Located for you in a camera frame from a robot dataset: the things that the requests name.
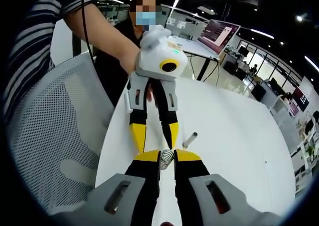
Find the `white desk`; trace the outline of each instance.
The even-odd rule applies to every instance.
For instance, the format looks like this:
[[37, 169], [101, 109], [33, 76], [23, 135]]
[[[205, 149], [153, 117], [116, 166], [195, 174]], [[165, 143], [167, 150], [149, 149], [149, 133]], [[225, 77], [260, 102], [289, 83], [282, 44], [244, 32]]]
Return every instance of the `white desk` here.
[[[180, 125], [176, 147], [197, 132], [188, 150], [202, 158], [211, 174], [220, 174], [242, 190], [257, 210], [283, 215], [294, 202], [295, 176], [285, 140], [268, 109], [234, 92], [185, 78], [176, 81], [176, 94]], [[157, 109], [153, 102], [147, 107], [146, 150], [161, 149]], [[135, 155], [122, 96], [105, 137], [96, 186], [124, 173]], [[156, 226], [164, 221], [181, 225], [174, 184], [170, 164], [161, 171]]]
[[205, 62], [202, 66], [202, 69], [200, 70], [200, 73], [197, 77], [197, 80], [201, 80], [210, 61], [215, 59], [219, 60], [219, 56], [214, 52], [213, 50], [209, 49], [207, 46], [205, 46], [203, 43], [199, 41], [192, 41], [187, 40], [184, 38], [180, 38], [178, 36], [170, 36], [170, 40], [174, 41], [178, 45], [180, 45], [180, 48], [185, 52], [192, 55], [197, 55], [200, 57], [205, 58]]

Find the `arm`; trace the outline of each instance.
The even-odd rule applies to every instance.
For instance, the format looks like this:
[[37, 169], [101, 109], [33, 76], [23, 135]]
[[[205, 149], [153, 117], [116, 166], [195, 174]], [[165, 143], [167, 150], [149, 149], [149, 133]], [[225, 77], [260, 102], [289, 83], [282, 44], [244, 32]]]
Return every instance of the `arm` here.
[[[139, 48], [111, 26], [94, 4], [86, 5], [84, 10], [90, 44], [117, 58], [128, 74], [134, 71]], [[79, 38], [85, 40], [82, 9], [67, 14], [64, 20]]]

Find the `desk leg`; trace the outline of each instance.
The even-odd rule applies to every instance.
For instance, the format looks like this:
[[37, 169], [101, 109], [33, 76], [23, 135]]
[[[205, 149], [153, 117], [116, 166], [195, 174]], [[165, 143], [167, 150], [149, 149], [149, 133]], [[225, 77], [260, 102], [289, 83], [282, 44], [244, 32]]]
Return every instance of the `desk leg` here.
[[203, 64], [202, 69], [200, 70], [200, 73], [197, 77], [197, 80], [200, 81], [203, 78], [203, 75], [204, 75], [205, 71], [207, 70], [209, 63], [210, 63], [210, 59], [206, 59], [204, 64]]

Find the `monitor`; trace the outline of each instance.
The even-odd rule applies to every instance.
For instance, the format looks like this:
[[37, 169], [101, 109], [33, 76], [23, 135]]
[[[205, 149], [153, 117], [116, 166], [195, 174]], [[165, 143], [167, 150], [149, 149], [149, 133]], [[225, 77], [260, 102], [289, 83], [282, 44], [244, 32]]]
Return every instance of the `monitor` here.
[[242, 54], [244, 57], [247, 57], [248, 53], [249, 53], [249, 50], [247, 50], [245, 47], [241, 46], [238, 50], [238, 52], [240, 54]]
[[290, 103], [290, 115], [295, 118], [295, 116], [298, 114], [298, 112], [299, 112], [299, 109], [298, 109], [297, 103], [291, 102]]
[[299, 87], [296, 87], [295, 91], [293, 92], [293, 99], [303, 112], [309, 105], [309, 100]]
[[198, 41], [220, 55], [240, 26], [220, 20], [210, 20]]

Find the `striped shirt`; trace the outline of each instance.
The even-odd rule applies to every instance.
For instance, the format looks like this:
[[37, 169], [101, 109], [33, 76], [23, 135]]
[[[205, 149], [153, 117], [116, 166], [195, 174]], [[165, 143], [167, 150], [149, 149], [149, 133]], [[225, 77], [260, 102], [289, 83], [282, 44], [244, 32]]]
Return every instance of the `striped shirt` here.
[[[8, 123], [26, 92], [54, 68], [50, 47], [55, 24], [80, 9], [82, 0], [37, 0], [23, 20], [8, 60], [4, 117]], [[84, 0], [85, 4], [95, 0]]]

